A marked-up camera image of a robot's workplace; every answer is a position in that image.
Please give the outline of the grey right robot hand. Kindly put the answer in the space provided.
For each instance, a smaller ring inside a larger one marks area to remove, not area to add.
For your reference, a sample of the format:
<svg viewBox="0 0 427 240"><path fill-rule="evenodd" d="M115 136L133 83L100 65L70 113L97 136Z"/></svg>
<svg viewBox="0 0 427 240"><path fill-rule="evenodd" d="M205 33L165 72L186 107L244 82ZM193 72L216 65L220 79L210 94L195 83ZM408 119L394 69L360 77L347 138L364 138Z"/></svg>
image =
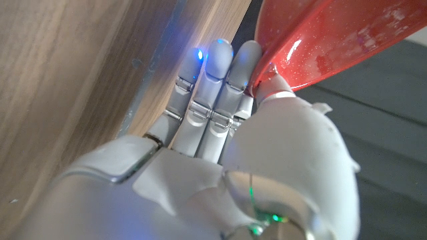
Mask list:
<svg viewBox="0 0 427 240"><path fill-rule="evenodd" d="M356 239L359 165L325 103L224 39L189 50L167 106L141 137L76 159L14 239Z"/></svg>

